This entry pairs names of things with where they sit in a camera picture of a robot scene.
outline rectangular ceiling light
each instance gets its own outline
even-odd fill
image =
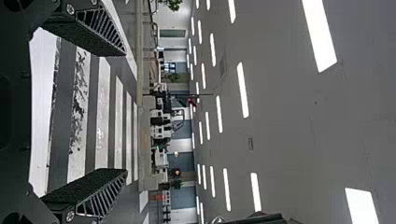
[[[197,202],[197,215],[199,216],[200,209],[199,209],[199,197],[198,196],[196,196],[196,200],[195,201]]]
[[[198,95],[197,102],[198,102],[198,104],[199,104],[200,100],[199,100],[199,84],[198,84],[198,82],[195,82],[195,88],[196,88],[196,93],[197,93],[197,95]]]
[[[198,39],[199,39],[199,44],[202,44],[202,27],[201,27],[201,20],[198,20]]]
[[[247,86],[245,83],[244,65],[242,65],[242,63],[239,63],[238,66],[236,67],[236,71],[238,73],[239,92],[241,93],[242,114],[244,119],[246,119],[249,113],[248,113],[248,94],[247,94]]]
[[[194,80],[194,67],[192,67],[192,63],[190,64],[190,75],[191,75],[191,81]]]
[[[222,115],[221,115],[220,96],[216,96],[216,106],[218,108],[219,133],[222,133]]]
[[[191,38],[189,38],[189,53],[192,54]]]
[[[346,188],[346,199],[353,224],[378,224],[370,191]]]
[[[193,118],[193,115],[194,115],[194,113],[192,113],[192,108],[193,108],[193,105],[190,105],[190,118],[191,119]]]
[[[201,185],[201,166],[197,164],[198,169],[198,184]]]
[[[195,133],[192,133],[192,149],[195,149]]]
[[[212,65],[216,66],[216,46],[213,34],[210,34],[210,51],[212,53]]]
[[[194,17],[191,17],[191,32],[192,32],[192,35],[195,35]]]
[[[206,89],[206,73],[205,73],[205,65],[201,63],[201,72],[202,72],[202,86]]]
[[[326,12],[322,0],[303,0],[303,7],[318,71],[322,72],[337,63]]]
[[[202,178],[204,179],[204,189],[206,189],[206,167],[202,165]]]
[[[216,198],[215,174],[213,171],[213,166],[210,166],[210,183],[212,184],[212,197]]]
[[[231,212],[230,186],[228,183],[228,171],[226,168],[223,169],[223,177],[225,188],[225,203],[227,205],[227,211]]]
[[[202,135],[202,122],[201,121],[199,121],[199,141],[200,141],[201,145],[204,144],[204,138],[203,138],[203,135]]]
[[[233,0],[228,0],[228,8],[230,9],[231,23],[234,23],[236,19],[236,13],[235,13],[235,2]]]
[[[207,140],[210,140],[210,121],[209,121],[209,113],[205,112],[205,118],[206,118],[206,138]]]
[[[251,190],[253,192],[254,211],[260,212],[262,210],[262,199],[260,198],[259,178],[256,173],[250,174]]]
[[[205,223],[204,220],[204,205],[201,203],[201,223]]]
[[[197,65],[197,48],[194,46],[194,65]]]

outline red object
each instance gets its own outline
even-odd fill
[[[194,107],[197,106],[197,104],[195,103],[195,101],[194,101],[192,98],[189,98],[189,99],[187,100],[187,102],[189,102],[189,104],[190,104],[190,105],[193,105]]]

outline bolt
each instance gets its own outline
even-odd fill
[[[69,13],[69,15],[74,15],[74,13],[75,13],[74,7],[70,4],[66,5],[66,11],[67,11],[67,13]]]
[[[75,216],[74,211],[68,212],[66,215],[66,222],[71,222],[73,220],[74,216]]]

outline ceiling light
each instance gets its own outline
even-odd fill
[[[216,66],[216,46],[215,46],[215,37],[213,34],[210,34],[210,52],[212,54],[212,65]]]
[[[227,211],[231,212],[230,186],[228,182],[228,171],[226,168],[223,169],[223,177],[224,177],[225,202],[227,206]]]
[[[332,34],[322,0],[303,0],[303,7],[318,71],[337,63]]]
[[[236,67],[238,73],[238,82],[239,82],[239,92],[241,94],[241,103],[242,103],[242,114],[244,119],[249,116],[248,112],[248,94],[247,94],[247,87],[245,83],[245,73],[244,73],[244,65],[239,63]]]
[[[253,192],[254,211],[260,212],[262,210],[262,199],[260,197],[259,178],[256,173],[250,174],[251,190]]]

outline light panel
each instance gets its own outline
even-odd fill
[[[224,188],[225,188],[225,203],[227,206],[227,211],[231,212],[230,185],[228,182],[228,170],[226,168],[223,169],[223,177],[224,177]]]
[[[195,133],[192,133],[192,149],[195,149]]]
[[[262,210],[262,199],[260,197],[259,178],[256,173],[250,174],[251,190],[253,192],[254,211],[260,212]]]
[[[201,203],[201,223],[205,223],[204,220],[204,205]]]
[[[233,0],[228,0],[228,8],[230,9],[231,23],[234,23],[236,19],[236,12],[235,12],[235,2]]]
[[[200,214],[200,209],[199,209],[199,197],[198,196],[196,196],[196,200],[195,200],[196,202],[197,202],[197,215],[199,216],[199,214]]]
[[[191,32],[192,32],[192,35],[195,35],[194,17],[191,17]]]
[[[199,40],[199,44],[202,44],[202,26],[201,26],[201,20],[198,20],[198,40]]]
[[[378,224],[370,191],[346,188],[346,199],[353,224]]]
[[[205,118],[206,118],[206,138],[207,140],[210,140],[210,120],[209,120],[208,112],[205,112]]]
[[[194,65],[197,65],[197,48],[194,46],[193,48],[194,51]]]
[[[204,144],[204,138],[203,138],[203,135],[202,135],[202,122],[201,121],[199,121],[199,141],[200,141],[201,145]]]
[[[200,103],[200,99],[199,99],[199,84],[198,84],[198,82],[195,82],[195,88],[196,88],[197,95],[198,95],[197,103],[199,104]]]
[[[190,105],[190,118],[193,119],[194,113],[192,113],[193,105]]]
[[[322,0],[303,0],[303,7],[318,71],[322,72],[337,63],[326,12]]]
[[[190,64],[190,75],[191,75],[191,81],[194,80],[194,67],[192,66],[192,63]]]
[[[198,170],[198,184],[201,185],[201,166],[200,166],[200,164],[197,164],[197,170]]]
[[[236,67],[236,70],[238,74],[239,92],[241,94],[242,114],[244,119],[246,119],[249,116],[249,112],[248,112],[248,94],[245,83],[244,65],[242,65],[242,63],[239,63],[238,66]]]
[[[221,115],[220,96],[216,96],[216,106],[218,108],[219,133],[222,133],[222,115]]]
[[[189,53],[192,54],[191,38],[189,38]]]
[[[206,89],[206,73],[205,73],[205,65],[201,63],[201,72],[202,72],[202,86],[204,90]]]
[[[212,197],[216,198],[216,185],[215,185],[215,174],[213,166],[210,166],[210,183],[212,184]]]
[[[215,46],[215,37],[213,34],[210,34],[210,52],[212,54],[212,65],[216,66],[216,46]]]
[[[204,189],[206,189],[206,167],[202,165],[202,178],[204,179]]]

